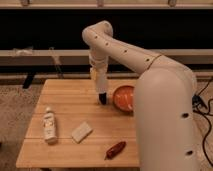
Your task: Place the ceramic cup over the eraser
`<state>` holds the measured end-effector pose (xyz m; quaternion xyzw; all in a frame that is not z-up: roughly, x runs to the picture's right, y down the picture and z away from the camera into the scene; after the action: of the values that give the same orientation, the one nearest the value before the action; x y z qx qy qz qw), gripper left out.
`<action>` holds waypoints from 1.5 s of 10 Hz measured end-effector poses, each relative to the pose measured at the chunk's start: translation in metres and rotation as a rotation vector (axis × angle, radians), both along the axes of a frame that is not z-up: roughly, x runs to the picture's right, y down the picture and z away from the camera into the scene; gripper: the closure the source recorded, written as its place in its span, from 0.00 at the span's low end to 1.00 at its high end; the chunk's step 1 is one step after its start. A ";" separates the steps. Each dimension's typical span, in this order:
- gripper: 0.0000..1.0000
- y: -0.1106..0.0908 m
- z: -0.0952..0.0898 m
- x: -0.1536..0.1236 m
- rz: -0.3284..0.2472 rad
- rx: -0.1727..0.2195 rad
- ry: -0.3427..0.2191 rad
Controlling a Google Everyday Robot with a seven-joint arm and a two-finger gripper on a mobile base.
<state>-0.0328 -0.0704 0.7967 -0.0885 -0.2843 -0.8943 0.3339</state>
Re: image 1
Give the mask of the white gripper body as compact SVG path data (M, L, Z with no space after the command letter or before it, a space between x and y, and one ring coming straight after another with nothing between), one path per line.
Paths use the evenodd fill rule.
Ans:
M108 56L99 51L90 50L89 63L91 65L91 73L106 73L108 69Z

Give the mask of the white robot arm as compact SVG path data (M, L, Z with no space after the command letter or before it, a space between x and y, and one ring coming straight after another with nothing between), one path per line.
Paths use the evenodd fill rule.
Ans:
M197 80L191 69L156 52L113 38L107 21L86 27L91 77L96 92L108 90L108 59L139 75L133 93L141 171L199 171L192 98Z

